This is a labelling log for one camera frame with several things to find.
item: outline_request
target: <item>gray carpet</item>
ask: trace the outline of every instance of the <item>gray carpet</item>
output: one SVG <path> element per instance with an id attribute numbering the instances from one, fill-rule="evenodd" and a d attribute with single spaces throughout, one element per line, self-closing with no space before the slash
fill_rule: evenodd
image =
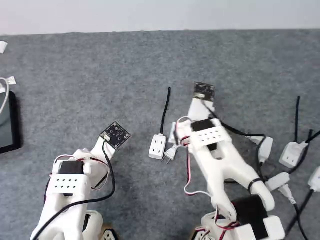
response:
<path id="1" fill-rule="evenodd" d="M 274 138 L 266 174 L 294 137 L 296 98 L 301 95 L 299 140 L 320 129 L 320 31 L 158 31 L 3 36 L 0 76 L 15 76 L 20 101 L 23 148 L 0 155 L 0 239 L 29 239 L 43 208 L 53 160 L 60 154 L 92 148 L 113 121 L 132 138 L 112 159 L 116 193 L 90 210 L 102 213 L 122 240 L 186 240 L 201 217 L 213 211 L 205 195 L 187 197 L 185 152 L 166 165 L 148 158 L 150 142 L 160 131 L 168 86 L 172 96 L 165 120 L 188 112 L 195 81 L 216 87 L 220 117 L 243 131 Z M 255 146 L 234 136 L 251 165 Z M 299 204 L 307 181 L 320 165 L 320 137 L 306 162 L 291 176 Z M 192 160 L 190 190 L 206 182 Z M 110 187 L 98 195 L 105 195 Z M 246 196 L 239 185 L 231 199 Z M 294 216 L 289 201 L 273 193 L 284 227 Z M 302 216 L 310 240 L 320 236 L 320 196 L 315 193 Z M 301 240 L 295 226 L 287 239 Z"/>

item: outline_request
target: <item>white wall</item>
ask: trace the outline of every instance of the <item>white wall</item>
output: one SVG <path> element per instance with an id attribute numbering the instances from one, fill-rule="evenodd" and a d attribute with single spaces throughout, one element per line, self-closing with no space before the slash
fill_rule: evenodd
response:
<path id="1" fill-rule="evenodd" d="M 320 28 L 320 0 L 0 0 L 0 35 Z"/>

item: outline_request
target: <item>robotic arm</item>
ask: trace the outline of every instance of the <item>robotic arm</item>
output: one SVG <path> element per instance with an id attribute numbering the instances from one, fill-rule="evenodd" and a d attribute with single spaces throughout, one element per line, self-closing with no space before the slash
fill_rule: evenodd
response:
<path id="1" fill-rule="evenodd" d="M 113 174 L 110 160 L 130 136 L 114 122 L 101 133 L 91 151 L 77 150 L 68 159 L 62 160 L 66 155 L 55 159 L 40 221 L 31 240 L 99 239 L 103 218 L 97 211 L 87 210 L 88 203 L 93 202 L 91 190 L 100 190 L 106 184 L 110 173 Z M 116 239 L 111 232 L 108 236 L 102 239 Z"/>
<path id="2" fill-rule="evenodd" d="M 207 238 L 196 240 L 281 240 L 285 237 L 277 216 L 267 212 L 275 208 L 275 200 L 256 171 L 246 164 L 219 119 L 208 119 L 213 108 L 214 88 L 196 83 L 188 113 L 189 121 L 178 123 L 176 138 L 188 137 L 188 151 L 207 181 L 215 212 L 202 218 Z M 233 179 L 252 195 L 230 201 L 225 190 L 226 179 Z"/>

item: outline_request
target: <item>black wire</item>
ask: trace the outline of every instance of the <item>black wire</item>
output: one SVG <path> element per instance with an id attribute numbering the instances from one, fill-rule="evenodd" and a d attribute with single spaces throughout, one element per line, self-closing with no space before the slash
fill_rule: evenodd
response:
<path id="1" fill-rule="evenodd" d="M 298 142 L 298 125 L 299 125 L 299 105 L 300 105 L 300 96 L 296 99 L 295 105 L 295 124 L 294 124 L 294 142 Z"/>
<path id="2" fill-rule="evenodd" d="M 309 131 L 308 139 L 312 136 L 312 133 L 313 133 L 313 130 L 311 129 L 311 130 Z M 298 164 L 297 164 L 294 168 L 290 169 L 290 171 L 288 172 L 289 174 L 294 173 L 294 172 L 302 165 L 302 163 L 306 160 L 309 147 L 310 147 L 310 144 L 308 144 L 308 145 L 305 147 L 305 149 L 304 149 L 304 151 L 303 151 L 303 153 L 302 153 L 302 156 L 301 156 L 300 161 L 298 162 Z"/>
<path id="3" fill-rule="evenodd" d="M 308 138 L 307 141 L 305 141 L 306 144 L 309 144 L 313 139 L 315 139 L 316 137 L 318 137 L 320 135 L 320 131 L 318 131 L 315 135 L 311 136 Z"/>
<path id="4" fill-rule="evenodd" d="M 99 187 L 99 185 L 104 182 L 104 180 L 108 177 L 108 174 L 109 174 L 109 172 L 107 172 L 106 175 L 104 175 L 104 177 L 100 180 L 100 182 L 98 182 L 98 184 L 95 185 L 95 187 L 94 187 L 95 189 L 96 189 L 97 187 Z"/>
<path id="5" fill-rule="evenodd" d="M 245 137 L 263 137 L 262 141 L 258 144 L 257 148 L 256 148 L 256 153 L 255 153 L 255 161 L 256 161 L 256 165 L 257 165 L 257 173 L 259 175 L 259 177 L 261 178 L 261 180 L 265 183 L 266 182 L 266 178 L 264 177 L 263 173 L 262 173 L 262 164 L 259 161 L 259 151 L 261 148 L 261 145 L 264 143 L 264 141 L 266 140 L 267 136 L 265 134 L 251 134 L 251 133 L 246 133 L 243 131 L 240 131 L 238 129 L 233 128 L 232 126 L 229 126 L 228 124 L 224 123 L 217 114 L 215 114 L 206 104 L 204 101 L 201 101 L 202 104 L 205 106 L 205 108 L 216 118 L 219 119 L 221 122 L 221 125 L 223 127 L 225 127 L 227 130 L 229 130 L 230 132 L 240 135 L 240 136 L 245 136 Z M 225 183 L 227 184 L 233 184 L 236 183 L 235 181 L 226 181 Z"/>
<path id="6" fill-rule="evenodd" d="M 297 221 L 298 221 L 298 225 L 299 225 L 299 229 L 300 229 L 300 232 L 302 233 L 303 237 L 305 240 L 309 240 L 306 233 L 305 233 L 305 230 L 304 228 L 302 227 L 302 223 L 301 223 L 301 218 L 300 218 L 300 212 L 299 212 L 299 207 L 297 204 L 294 204 L 294 209 L 295 209 L 295 212 L 296 212 L 296 217 L 297 217 Z"/>
<path id="7" fill-rule="evenodd" d="M 106 144 L 107 141 L 104 141 L 103 142 L 103 145 L 102 145 L 102 151 L 103 151 L 103 154 L 104 154 L 104 157 L 108 163 L 108 167 L 110 169 L 110 174 L 111 174 L 111 179 L 112 179 L 112 191 L 104 196 L 104 197 L 100 197 L 100 198 L 96 198 L 96 199 L 89 199 L 89 200 L 83 200 L 83 201 L 76 201 L 76 202 L 73 202 L 65 207 L 63 207 L 60 211 L 58 211 L 55 215 L 53 215 L 43 226 L 42 228 L 40 228 L 40 230 L 38 231 L 38 233 L 34 236 L 33 240 L 38 240 L 39 236 L 41 235 L 41 233 L 46 229 L 46 227 L 49 226 L 50 223 L 52 223 L 60 214 L 62 214 L 64 211 L 68 210 L 69 208 L 73 207 L 73 206 L 77 206 L 77 205 L 81 205 L 81 204 L 89 204 L 89 203 L 97 203 L 97 202 L 101 202 L 101 201 L 104 201 L 104 200 L 107 200 L 109 199 L 116 191 L 116 180 L 115 180 L 115 175 L 114 175 L 114 170 L 112 168 L 112 165 L 111 165 L 111 162 L 110 162 L 110 159 L 108 157 L 108 155 L 106 154 L 105 152 L 105 144 Z"/>
<path id="8" fill-rule="evenodd" d="M 161 120 L 161 127 L 160 127 L 161 134 L 164 134 L 165 117 L 166 117 L 166 113 L 167 113 L 167 109 L 170 101 L 170 93 L 171 93 L 171 87 L 168 87 L 168 95 L 166 96 L 166 103 L 165 103 L 162 120 Z"/>
<path id="9" fill-rule="evenodd" d="M 303 213 L 303 211 L 305 210 L 307 204 L 309 203 L 312 195 L 314 194 L 314 190 L 310 190 L 309 193 L 307 194 L 307 196 L 305 197 L 304 201 L 303 201 L 303 204 L 301 205 L 301 207 L 299 208 L 299 215 L 301 215 Z M 292 228 L 294 227 L 294 225 L 296 224 L 298 220 L 298 215 L 296 215 L 290 222 L 289 226 L 286 228 L 285 230 L 285 235 L 288 235 Z"/>

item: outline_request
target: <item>circuit board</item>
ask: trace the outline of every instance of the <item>circuit board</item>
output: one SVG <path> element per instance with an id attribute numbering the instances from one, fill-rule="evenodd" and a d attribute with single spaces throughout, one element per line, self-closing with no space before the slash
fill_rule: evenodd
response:
<path id="1" fill-rule="evenodd" d="M 215 98 L 215 87 L 213 85 L 197 81 L 194 83 L 193 97 L 195 99 L 213 102 Z"/>
<path id="2" fill-rule="evenodd" d="M 118 149 L 131 137 L 131 134 L 115 121 L 100 134 L 100 137 L 114 149 Z"/>

